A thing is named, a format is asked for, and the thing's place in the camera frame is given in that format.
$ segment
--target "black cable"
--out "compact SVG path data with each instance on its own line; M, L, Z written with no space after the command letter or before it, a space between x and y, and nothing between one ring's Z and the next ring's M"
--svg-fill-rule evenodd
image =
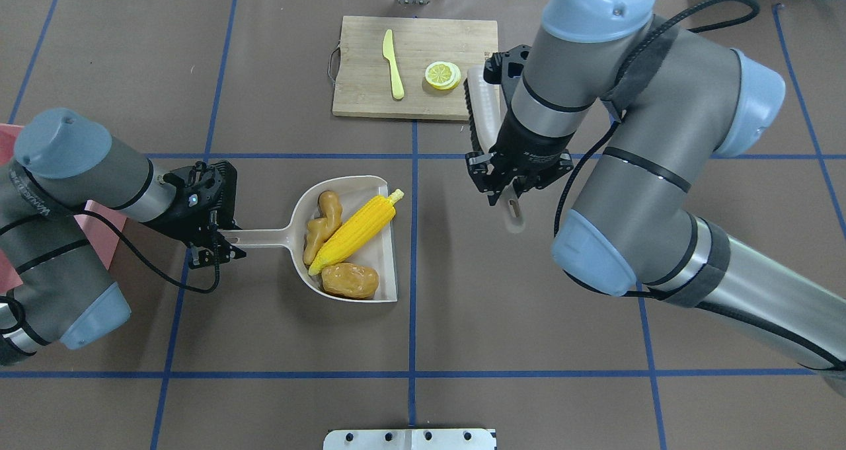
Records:
M620 65L620 69L617 70L617 79L614 83L616 84L620 81L620 79L622 79L623 74L625 74L626 70L631 67L632 62L634 62L637 56L639 56L644 50L646 50L646 47L648 47L653 41L655 41L656 38L663 35L664 32L667 32L672 26L681 22L681 20L686 19L687 17L690 17L695 13L698 13L703 9L711 7L711 5L729 1L735 1L740 2L741 4L746 4L749 8L752 9L752 11L750 11L749 14L746 14L743 17L738 17L737 19L726 20L725 22L717 22L706 26L699 26L698 28L692 28L690 29L690 32L694 32L694 34L697 34L698 32L706 32L708 30L715 30L717 28L726 28L726 26L734 26L752 19L753 17L757 16L758 13L761 11L761 5L758 5L758 1L756 0L708 0L694 5L694 7L690 7L684 11L681 11L679 14L676 14L676 16L674 16L672 19L667 20L667 22L662 23L661 26L659 26L658 28L655 28L650 31L649 34L644 37L644 40L641 40L640 43L637 44L634 49L632 49L632 52L629 53L628 56L626 56L625 60L623 61L623 64Z
M118 239L120 239L120 241L123 242L127 246L127 248L130 249L130 252L133 252L133 254L136 257L138 257L138 260L141 260L141 263L145 264L145 266L147 266L147 268L149 268L150 270L153 270L158 276L163 278L164 281L167 281L171 285L175 285L175 287L184 288L185 290L188 290L188 291L196 291L196 293L211 293L212 291L215 290L215 288L217 288L217 285L220 284L220 257L217 255L217 227L216 226L212 226L213 230L211 230L211 247L212 247L211 252L212 252L212 254L214 254L214 283L209 288L197 288L197 287L191 287L191 285L188 285L187 283L182 283L181 281L170 278L170 276L166 275L165 272L162 272L160 269L158 269L156 266L154 266L154 264L152 264L152 262L150 260L148 260L146 257L144 257L144 255L142 255L142 253L139 251L139 249L136 248L135 245L133 245L133 243L131 243L129 239L127 239L127 237L124 235L124 233L122 233L117 227L115 227L114 224L112 224L112 222L109 221L107 218L103 217L100 214L97 214L97 212L92 212L90 210L81 210L77 214L78 215L88 215L88 216L94 217L96 220L105 224L106 227L108 227L115 235L117 235Z
M581 157L578 163L576 163L576 167L573 168L573 172L570 173L570 176L567 179L567 185L564 186L564 190L561 192L561 199L558 200L558 209L555 210L555 223L553 224L553 236L558 235L558 224L561 222L561 213L564 210L564 203L567 200L568 194L570 194L570 188L573 187L573 182L576 180L576 177L579 175L581 168L584 166L584 163L590 159L590 156L594 155L596 151L598 151L602 145L608 142L611 139L611 136L614 135L614 132L617 131L617 127L620 126L619 122L614 122L611 124L611 127L608 128L607 133L605 136L601 137L599 141L595 143L595 145L591 146L590 149L584 153L584 156Z

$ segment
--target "white dustpan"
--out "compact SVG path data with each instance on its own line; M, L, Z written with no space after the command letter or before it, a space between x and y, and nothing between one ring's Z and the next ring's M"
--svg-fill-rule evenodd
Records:
M467 71L467 86L473 106L473 121L481 149L487 153L496 145L496 135L502 125L499 112L499 89L484 80L484 68L474 65ZM520 233L526 227L525 218L520 211L519 200L514 187L509 184L502 189L499 207L505 219L505 228L511 233Z
M356 210L360 209L373 196L387 196L387 182L378 176L344 176L323 181L313 186L299 198L293 207L291 222L282 229L264 230L226 230L223 236L238 248L277 248L284 247L291 252L293 266L299 279L315 293L329 299L351 303L390 303L397 301L397 267L393 254L393 222L383 228L377 236L369 240L364 247L347 258L348 262L369 266L379 274L379 287L372 299L345 299L321 290L320 276L309 276L308 267L303 263L305 249L306 224L320 216L317 197L324 191L335 191L344 208L341 222L347 221Z

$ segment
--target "brown table surface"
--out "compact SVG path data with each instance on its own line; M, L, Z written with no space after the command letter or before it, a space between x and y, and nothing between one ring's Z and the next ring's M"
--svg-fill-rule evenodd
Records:
M496 429L499 448L842 447L846 400L791 360L708 315L565 278L549 255L557 192L526 194L528 227L507 233L466 175L465 125L330 113L342 16L493 19L508 49L532 43L545 2L0 0L0 122L66 106L164 167L230 160L244 228L287 225L299 195L333 176L408 192L393 305L316 296L281 249L227 264L212 295L183 293L119 247L111 272L133 317L82 350L54 344L2 369L0 447L318 449L332 429L410 424ZM774 2L705 34L788 92L747 155L709 163L687 208L843 293L846 2ZM606 125L595 107L571 151ZM184 275L180 244L125 230Z

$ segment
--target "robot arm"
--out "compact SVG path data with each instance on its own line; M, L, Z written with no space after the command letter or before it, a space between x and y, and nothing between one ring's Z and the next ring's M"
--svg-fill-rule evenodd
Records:
M595 291L622 296L639 281L650 297L713 312L846 396L846 300L682 209L712 154L743 153L771 124L785 83L737 50L671 28L653 49L664 53L644 50L628 68L645 79L625 92L621 65L664 22L653 3L551 0L531 53L521 48L496 145L468 155L469 173L491 204L509 184L526 192L557 167L596 98L628 96L554 240L556 263Z
M76 350L130 317L73 220L85 201L182 241L194 252L192 268L217 269L245 256L217 231L236 228L235 185L225 161L165 172L71 110L36 116L15 142L15 158L0 167L0 248L23 281L0 303L0 365L56 340Z

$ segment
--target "black strap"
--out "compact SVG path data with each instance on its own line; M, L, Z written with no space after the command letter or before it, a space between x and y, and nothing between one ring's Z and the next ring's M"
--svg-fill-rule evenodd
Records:
M6 338L6 336L3 337L3 341L6 343L7 346L9 346L10 350L14 351L15 353L21 354L22 356L32 357L32 356L36 355L35 353L27 353L27 351L24 351L21 348L18 348L18 345L15 344L15 342L13 342L11 339ZM19 363L21 360L23 360L23 357L15 356L15 357L12 357L12 359L14 359L14 360L9 360L9 361L4 362L4 365L6 365L6 363Z
M15 267L15 271L18 272L18 275L23 275L24 272L27 270L33 269L34 267L39 266L42 263L45 263L48 260L53 260L55 257L58 257L63 254L67 254L76 248L85 247L85 245L91 245L88 242L88 239L77 240L76 242L68 243L67 245L63 245L59 248L52 249L50 252L46 254L40 255L39 257L33 258L32 260L28 261L27 263L21 264L20 266Z
M138 200L141 199L145 192L147 192L147 189L150 188L150 184L153 182L153 171L154 168L152 161L147 160L147 178L144 181L144 185L141 186L140 189L138 189L138 192L135 193L134 196L132 196L132 199L124 202L123 204L120 204L120 206L118 207L112 207L112 210L123 210L129 206L132 206L132 204L138 202Z
M15 290L14 289L9 290L9 292L6 293L6 296L11 297L11 299L15 299ZM32 329L32 326L30 326L30 323L27 323L27 321L24 321L23 323L21 323L20 327L21 327L21 329L24 330L26 335L30 336L30 339L32 339L32 341L37 342L37 344L40 344L42 346L46 346L46 345L50 344L50 342L48 340L39 336L38 333L36 332L36 330Z
M728 234L719 226L706 222L711 231L711 252L708 254L708 261L690 279L686 285L677 290L671 291L664 301L683 308L695 308L702 303L711 291L726 275L729 260L731 260L731 248L728 245Z
M637 55L630 67L617 83L600 97L605 109L616 122L621 122L623 112L635 103L640 92L644 91L652 78L658 73L673 42L679 36L678 28L671 28L655 38L643 52Z
M9 306L9 311L12 312L12 316L15 317L15 324L8 328L0 328L0 334L8 334L10 332L16 332L16 330L20 329L26 323L26 312L24 311L24 305L21 305L18 300L13 297L13 294L10 293L12 296L8 295L0 295L0 303L6 303Z
M671 278L674 276L679 275L681 270L685 269L690 258L693 257L693 252L696 249L696 243L699 242L699 224L696 223L696 219L694 216L688 214L690 218L690 242L688 242L688 248L685 251L685 256L682 257L682 260L679 261L679 264L676 264L673 270L667 275L662 276L661 278L657 279L656 281L650 281L649 283L644 283L647 287L656 287L656 285L661 285L662 283L666 283L670 281Z
M676 173L672 172L666 167L661 166L658 163L654 163L652 161L647 160L647 158L644 158L643 156L635 155L635 153L628 152L624 149L614 148L614 146L608 146L607 148L605 148L604 151L602 151L602 154L629 162L637 167L646 169L648 172L651 172L652 174L665 179L666 181L673 184L675 187L685 191L685 194L690 191L690 182L688 182L682 176L677 175Z
M40 215L38 215L38 214L27 215L27 216L26 216L26 217L24 217L23 219L18 219L17 221L14 221L14 222L12 222L12 223L10 223L10 224L6 224L5 226L0 227L0 235L3 235L3 234L4 234L4 233L6 233L7 231L10 231L10 230L12 230L12 229L13 229L13 228L15 228L15 227L22 226L22 225L24 225L26 222L31 222L31 221L34 221L34 220L38 219L39 217L40 217Z
M523 77L523 86L526 89L526 92L529 96L532 97L532 100L537 101L538 103L542 104L542 106L546 107L549 110L555 110L555 112L562 112L562 113L579 113L587 110L589 107L593 106L593 103L583 104L583 106L571 107L571 106L562 106L561 104L555 104L546 98L543 98L541 95L537 94L534 89L531 88L529 82L526 81L526 77Z

